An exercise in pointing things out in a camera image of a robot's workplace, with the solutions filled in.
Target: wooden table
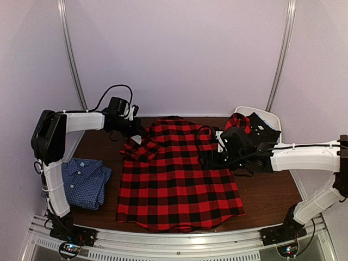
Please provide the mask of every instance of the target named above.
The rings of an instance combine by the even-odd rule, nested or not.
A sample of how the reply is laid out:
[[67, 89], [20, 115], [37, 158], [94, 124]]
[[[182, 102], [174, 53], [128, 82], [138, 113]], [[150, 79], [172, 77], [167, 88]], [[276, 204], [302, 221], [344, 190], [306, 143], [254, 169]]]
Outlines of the wooden table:
[[[157, 118], [143, 118], [142, 125], [148, 126]], [[223, 129], [227, 118], [187, 118], [198, 124], [217, 126]], [[121, 181], [123, 159], [119, 155], [124, 140], [112, 142], [105, 131], [88, 131], [83, 136], [74, 157], [102, 160], [113, 170], [105, 187], [105, 203], [98, 211], [72, 207], [77, 225], [113, 229], [128, 232], [148, 231], [135, 223], [116, 222], [116, 203]], [[275, 173], [256, 173], [252, 178], [235, 177], [246, 215], [232, 217], [214, 231], [231, 231], [282, 223], [293, 204], [301, 201], [301, 196], [289, 171]]]

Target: shirt sleeve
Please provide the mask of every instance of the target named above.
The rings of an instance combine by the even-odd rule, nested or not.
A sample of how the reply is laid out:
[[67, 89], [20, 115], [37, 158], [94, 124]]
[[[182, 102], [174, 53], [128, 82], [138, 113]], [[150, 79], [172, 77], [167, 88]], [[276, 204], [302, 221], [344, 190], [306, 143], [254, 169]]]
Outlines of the shirt sleeve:
[[234, 113], [227, 121], [225, 130], [231, 127], [243, 128], [246, 134], [251, 133], [251, 124], [249, 118], [245, 117], [240, 113]]
[[132, 139], [128, 139], [127, 143], [123, 146], [122, 151], [120, 151], [120, 154], [129, 156], [140, 162], [149, 162], [156, 157], [162, 148], [163, 146], [161, 143], [154, 139], [145, 139], [141, 142], [141, 145], [137, 144]]

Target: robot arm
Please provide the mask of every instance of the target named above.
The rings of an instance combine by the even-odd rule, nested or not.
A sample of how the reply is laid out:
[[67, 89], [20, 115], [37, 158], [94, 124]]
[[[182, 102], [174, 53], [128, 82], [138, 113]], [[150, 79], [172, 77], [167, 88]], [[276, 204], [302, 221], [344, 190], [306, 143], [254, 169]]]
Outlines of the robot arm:
[[334, 172], [334, 176], [314, 194], [289, 209], [282, 225], [261, 230], [264, 245], [294, 239], [312, 218], [348, 197], [348, 135], [322, 144], [264, 142], [255, 148], [243, 130], [234, 128], [216, 132], [216, 139], [219, 147], [214, 161], [207, 157], [208, 154], [202, 155], [203, 163], [205, 161], [209, 167], [244, 168], [250, 172], [297, 169]]
[[134, 118], [139, 107], [134, 105], [126, 110], [127, 101], [112, 97], [109, 106], [100, 112], [45, 110], [34, 131], [31, 145], [41, 166], [42, 190], [47, 197], [48, 218], [52, 220], [50, 235], [65, 241], [82, 237], [86, 245], [93, 245], [95, 231], [79, 230], [73, 225], [72, 213], [66, 200], [61, 159], [65, 152], [67, 133], [101, 130], [119, 131], [124, 136], [139, 134], [143, 128], [139, 118]]

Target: shirt collar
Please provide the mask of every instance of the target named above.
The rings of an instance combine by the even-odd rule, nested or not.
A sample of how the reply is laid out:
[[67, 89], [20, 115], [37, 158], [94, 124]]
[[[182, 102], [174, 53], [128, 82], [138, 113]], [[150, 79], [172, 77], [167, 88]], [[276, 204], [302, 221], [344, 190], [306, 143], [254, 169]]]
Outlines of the shirt collar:
[[72, 158], [67, 164], [67, 169], [70, 176], [78, 171], [81, 171], [81, 174], [84, 177], [89, 178], [101, 166], [103, 166], [103, 162], [101, 160]]

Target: black bracket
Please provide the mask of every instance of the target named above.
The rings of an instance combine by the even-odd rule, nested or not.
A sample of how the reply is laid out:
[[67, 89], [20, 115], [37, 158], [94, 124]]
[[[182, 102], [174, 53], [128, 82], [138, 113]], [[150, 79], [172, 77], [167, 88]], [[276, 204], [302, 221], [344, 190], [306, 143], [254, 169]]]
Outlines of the black bracket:
[[295, 238], [304, 237], [307, 232], [304, 228], [294, 231], [285, 225], [268, 227], [261, 229], [261, 237], [264, 246], [280, 244]]
[[337, 189], [344, 197], [348, 197], [348, 135], [341, 135], [338, 140], [341, 149], [338, 152], [340, 156], [339, 172], [335, 173], [335, 182], [333, 187]]
[[59, 161], [65, 152], [65, 132], [66, 115], [44, 110], [31, 140], [35, 158], [46, 165]]
[[[85, 227], [73, 227], [74, 234], [81, 235], [82, 245], [83, 246], [94, 246], [94, 241], [96, 238], [97, 231], [91, 228]], [[52, 229], [49, 233], [49, 236], [52, 238], [57, 238], [59, 240], [66, 241], [66, 233], [62, 232], [60, 229]], [[80, 238], [71, 239], [71, 243], [74, 245], [80, 245]]]

